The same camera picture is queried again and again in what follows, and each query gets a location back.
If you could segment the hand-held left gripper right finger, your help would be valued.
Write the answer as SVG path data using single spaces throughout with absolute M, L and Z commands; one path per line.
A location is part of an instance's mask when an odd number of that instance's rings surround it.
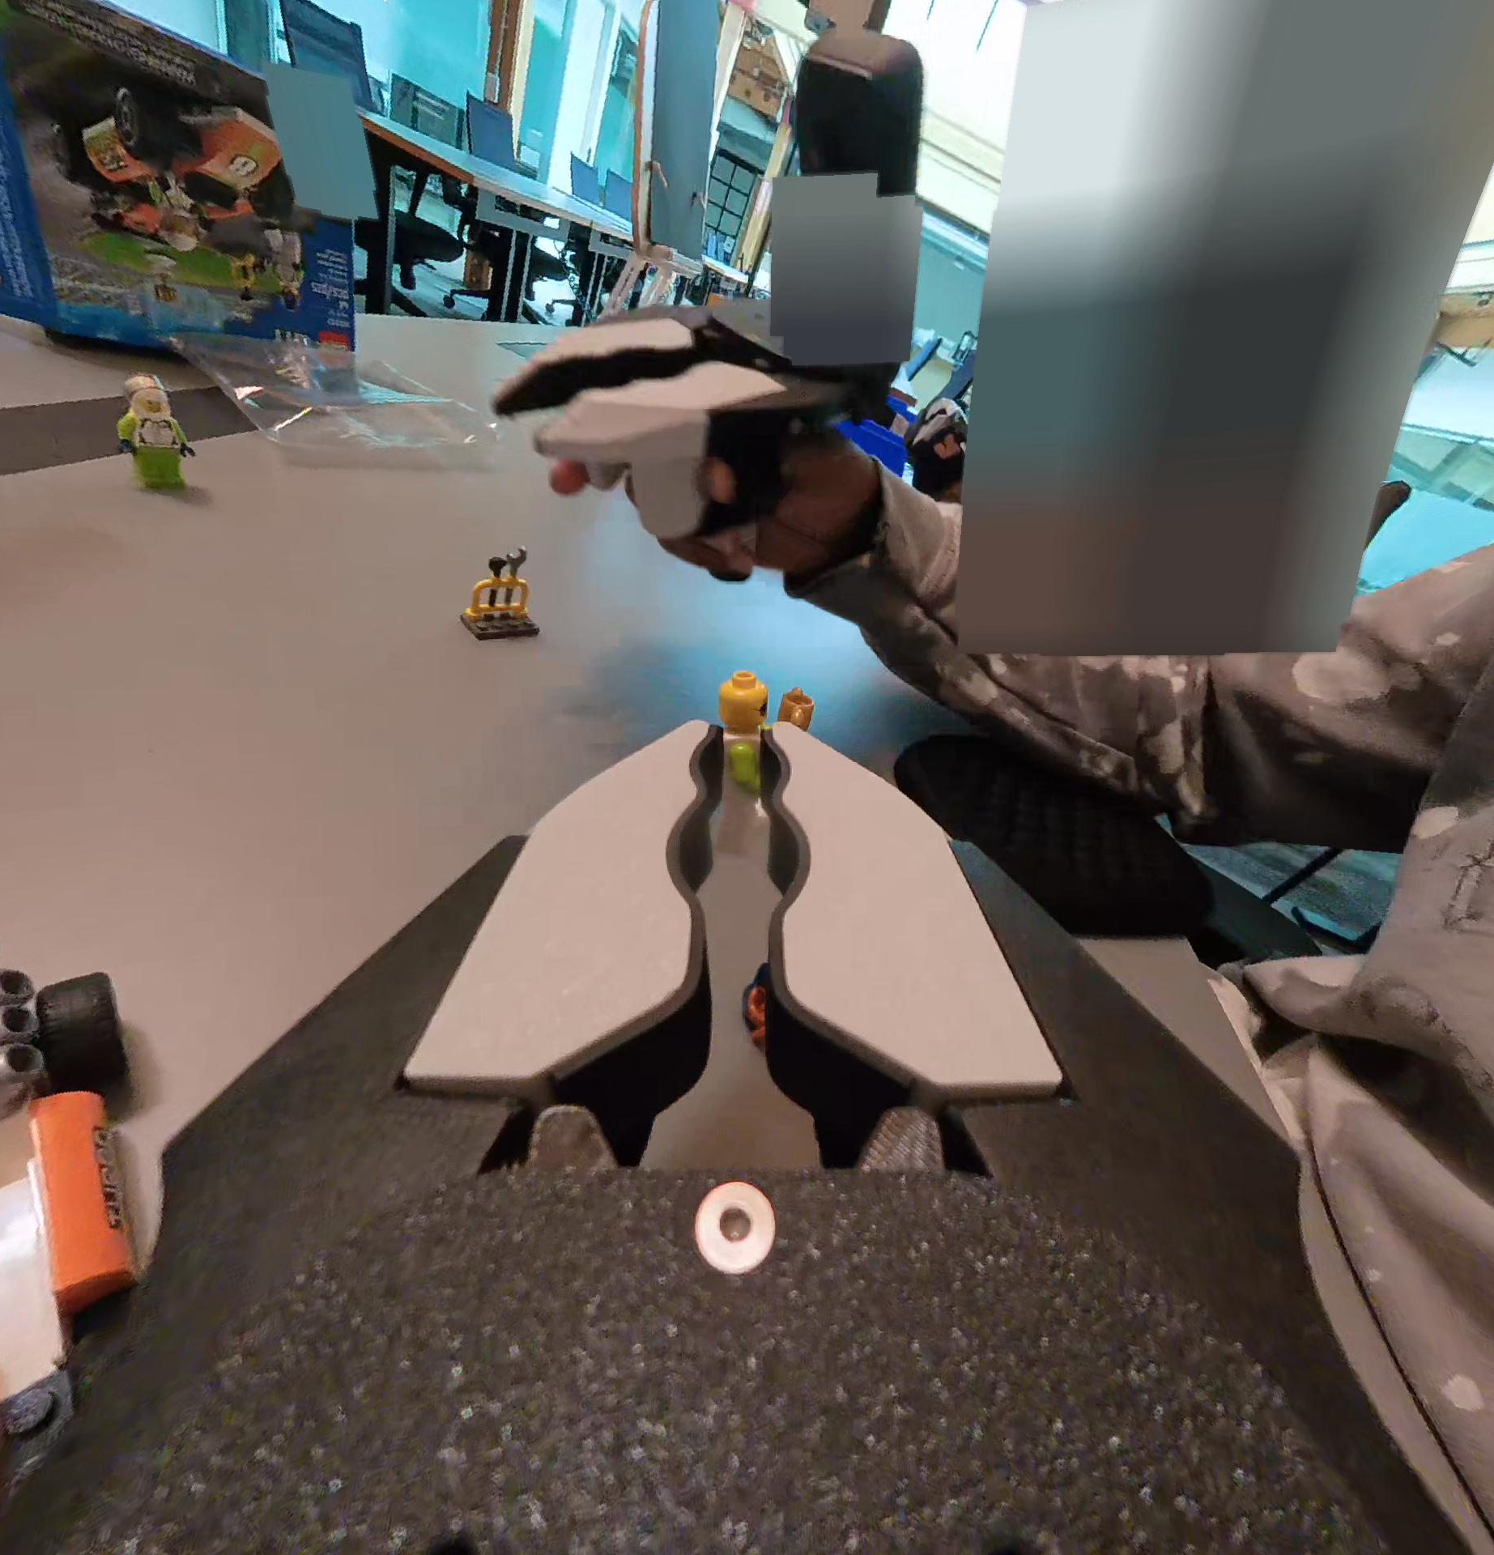
M 1062 1069 L 947 833 L 815 735 L 764 735 L 766 1057 L 799 1107 L 1043 1098 Z

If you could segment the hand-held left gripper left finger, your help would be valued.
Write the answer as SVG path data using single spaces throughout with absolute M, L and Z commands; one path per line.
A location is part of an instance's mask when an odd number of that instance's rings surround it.
M 435 1094 L 549 1094 L 702 984 L 718 726 L 684 723 L 540 817 L 407 1059 Z

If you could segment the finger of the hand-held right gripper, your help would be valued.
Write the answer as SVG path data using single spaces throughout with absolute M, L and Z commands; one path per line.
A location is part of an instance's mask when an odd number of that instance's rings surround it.
M 707 458 L 753 465 L 780 453 L 814 405 L 814 380 L 769 373 L 680 373 L 577 392 L 531 435 L 545 458 L 634 465 Z
M 726 312 L 622 312 L 547 339 L 501 382 L 497 415 L 558 408 L 579 392 L 677 378 L 700 364 L 744 366 L 771 376 L 790 369 L 767 339 L 739 328 Z

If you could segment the green lego minifigure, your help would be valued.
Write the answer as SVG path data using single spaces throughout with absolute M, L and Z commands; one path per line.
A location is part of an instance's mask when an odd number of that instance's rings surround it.
M 174 417 L 169 390 L 153 374 L 124 380 L 126 408 L 115 426 L 117 447 L 130 456 L 135 483 L 147 492 L 186 488 L 183 460 L 194 456 L 190 438 Z

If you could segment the orange lego race car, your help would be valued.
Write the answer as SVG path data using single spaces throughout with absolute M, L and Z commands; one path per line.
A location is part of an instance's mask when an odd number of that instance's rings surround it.
M 108 975 L 0 961 L 0 1515 L 73 1419 L 73 1323 L 137 1281 L 108 1108 L 128 1073 Z

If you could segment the person's right forearm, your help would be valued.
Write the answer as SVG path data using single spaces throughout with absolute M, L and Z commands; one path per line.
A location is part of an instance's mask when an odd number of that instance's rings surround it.
M 961 511 L 876 470 L 853 526 L 785 590 L 853 622 L 906 684 L 1012 751 L 1194 842 L 1396 851 L 1457 717 L 1460 568 L 1355 600 L 1332 650 L 970 654 Z

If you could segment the blue lego set box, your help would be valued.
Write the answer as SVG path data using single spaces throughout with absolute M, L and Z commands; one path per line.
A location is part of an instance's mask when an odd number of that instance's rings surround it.
M 130 12 L 0 1 L 0 316 L 167 351 L 355 344 L 353 238 L 298 204 L 265 79 Z

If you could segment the person's right hand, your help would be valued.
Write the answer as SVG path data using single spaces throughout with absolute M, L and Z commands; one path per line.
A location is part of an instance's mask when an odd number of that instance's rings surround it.
M 879 526 L 883 467 L 837 435 L 792 442 L 780 458 L 780 502 L 744 529 L 659 540 L 671 558 L 726 584 L 774 574 L 787 593 L 865 554 Z

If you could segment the tall black panel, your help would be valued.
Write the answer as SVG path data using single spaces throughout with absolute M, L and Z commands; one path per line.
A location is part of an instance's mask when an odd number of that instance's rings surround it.
M 677 255 L 703 248 L 716 129 L 718 1 L 657 1 L 650 12 L 647 232 Z

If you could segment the black mesh office chair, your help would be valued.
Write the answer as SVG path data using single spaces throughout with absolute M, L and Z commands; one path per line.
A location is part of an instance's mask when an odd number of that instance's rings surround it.
M 984 737 L 940 733 L 893 781 L 1080 938 L 1185 940 L 1210 966 L 1322 952 L 1311 934 L 1208 869 L 1139 805 Z

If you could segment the long wooden office desk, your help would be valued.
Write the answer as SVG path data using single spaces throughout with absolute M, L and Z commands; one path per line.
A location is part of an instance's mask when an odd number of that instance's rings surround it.
M 394 172 L 414 175 L 410 204 L 421 200 L 426 177 L 455 181 L 478 191 L 478 218 L 494 229 L 506 229 L 524 238 L 510 243 L 508 277 L 501 282 L 501 305 L 496 319 L 517 323 L 522 312 L 524 275 L 528 273 L 526 243 L 531 238 L 554 236 L 554 227 L 584 229 L 590 243 L 602 236 L 609 243 L 632 247 L 632 223 L 588 204 L 545 183 L 524 177 L 494 161 L 481 159 L 448 145 L 430 135 L 403 127 L 398 122 L 359 110 L 368 159 L 375 179 L 377 220 L 380 223 L 380 250 L 368 261 L 364 279 L 364 309 L 369 314 L 387 314 L 394 300 L 394 238 L 398 207 L 394 204 Z

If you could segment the blue plastic bin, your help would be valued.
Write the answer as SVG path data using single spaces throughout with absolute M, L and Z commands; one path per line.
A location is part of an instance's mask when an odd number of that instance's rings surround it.
M 952 398 L 924 405 L 888 396 L 881 417 L 844 419 L 837 431 L 918 492 L 954 501 L 961 492 L 968 415 Z

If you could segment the clear plastic bag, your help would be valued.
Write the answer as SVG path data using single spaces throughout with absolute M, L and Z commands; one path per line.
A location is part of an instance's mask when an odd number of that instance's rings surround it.
M 293 337 L 170 343 L 289 463 L 485 470 L 497 460 L 494 417 L 384 360 Z

